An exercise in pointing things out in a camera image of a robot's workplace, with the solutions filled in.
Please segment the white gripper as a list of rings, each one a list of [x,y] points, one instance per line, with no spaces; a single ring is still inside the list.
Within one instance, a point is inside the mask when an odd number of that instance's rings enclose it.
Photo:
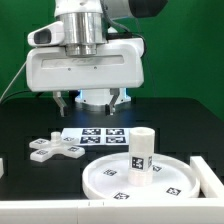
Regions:
[[[136,88],[144,82],[141,38],[110,40],[97,47],[97,54],[68,57],[64,47],[36,48],[26,64],[27,85],[33,92],[53,92],[62,117],[68,106],[60,91],[112,88],[105,114],[113,115],[119,88]]]

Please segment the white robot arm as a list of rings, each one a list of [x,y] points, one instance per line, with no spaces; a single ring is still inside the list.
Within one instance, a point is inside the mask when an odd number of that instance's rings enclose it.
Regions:
[[[55,21],[31,32],[27,85],[51,92],[62,115],[63,91],[78,90],[77,104],[113,114],[128,102],[128,88],[143,84],[146,44],[117,22],[155,17],[168,0],[55,0]]]

